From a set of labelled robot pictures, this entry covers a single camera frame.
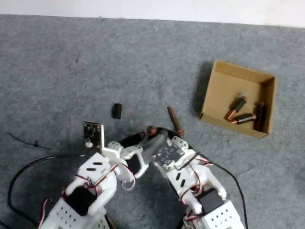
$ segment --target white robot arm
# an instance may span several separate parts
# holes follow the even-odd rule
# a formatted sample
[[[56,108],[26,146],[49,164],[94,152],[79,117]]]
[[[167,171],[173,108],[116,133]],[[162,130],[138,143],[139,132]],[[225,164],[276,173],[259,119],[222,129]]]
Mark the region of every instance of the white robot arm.
[[[188,206],[183,228],[244,229],[232,202],[226,199],[224,187],[211,173],[209,162],[186,141],[159,133],[153,146],[145,139],[132,146],[110,142],[105,147],[102,125],[100,130],[101,153],[81,165],[40,229],[114,228],[104,206],[114,196],[117,180],[122,185],[132,184],[131,189],[149,162],[158,167],[179,200]],[[147,154],[151,161],[145,159]]]

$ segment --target white wall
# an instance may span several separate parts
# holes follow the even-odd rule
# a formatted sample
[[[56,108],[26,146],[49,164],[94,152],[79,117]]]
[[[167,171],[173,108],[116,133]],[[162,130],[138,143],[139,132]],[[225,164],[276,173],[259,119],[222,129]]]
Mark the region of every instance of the white wall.
[[[0,0],[0,13],[305,27],[305,0]]]

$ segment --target open cardboard box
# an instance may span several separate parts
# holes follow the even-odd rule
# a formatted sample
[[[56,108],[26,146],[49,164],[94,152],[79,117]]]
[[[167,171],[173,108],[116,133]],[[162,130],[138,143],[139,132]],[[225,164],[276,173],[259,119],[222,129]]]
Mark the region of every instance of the open cardboard box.
[[[266,104],[266,119],[261,132],[253,129],[253,122],[235,125],[224,119],[232,102],[241,94],[247,98],[247,102],[234,116],[245,113],[254,114],[258,102]],[[215,61],[200,120],[239,133],[263,138],[272,131],[275,94],[275,76],[236,64]]]

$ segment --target gray carpet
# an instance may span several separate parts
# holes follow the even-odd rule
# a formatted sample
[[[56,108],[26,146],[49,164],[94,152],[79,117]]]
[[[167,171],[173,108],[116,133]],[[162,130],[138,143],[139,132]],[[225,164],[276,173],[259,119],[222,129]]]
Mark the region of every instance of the gray carpet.
[[[274,131],[263,140],[198,120],[213,61],[225,60],[278,77]],[[172,128],[171,104],[197,150],[231,170],[246,198],[249,228],[305,224],[305,30],[179,21],[0,16],[0,219],[30,223],[6,206],[14,174],[37,158],[87,152],[82,121],[105,124],[106,141],[147,125]],[[113,103],[121,120],[111,119]],[[15,141],[7,132],[44,150]],[[56,200],[84,159],[29,169],[13,203],[38,219],[41,202]],[[233,180],[213,168],[241,217]],[[118,189],[107,210],[121,229],[173,229],[183,209],[154,167],[131,192]]]

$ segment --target screw hole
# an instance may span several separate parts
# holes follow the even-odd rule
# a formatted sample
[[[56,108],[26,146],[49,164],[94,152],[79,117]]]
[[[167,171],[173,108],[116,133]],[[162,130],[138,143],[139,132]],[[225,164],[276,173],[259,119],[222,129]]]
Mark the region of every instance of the screw hole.
[[[183,179],[183,180],[181,181],[180,187],[183,187],[184,184],[185,184],[185,179]]]
[[[176,180],[179,180],[181,173],[177,173]]]

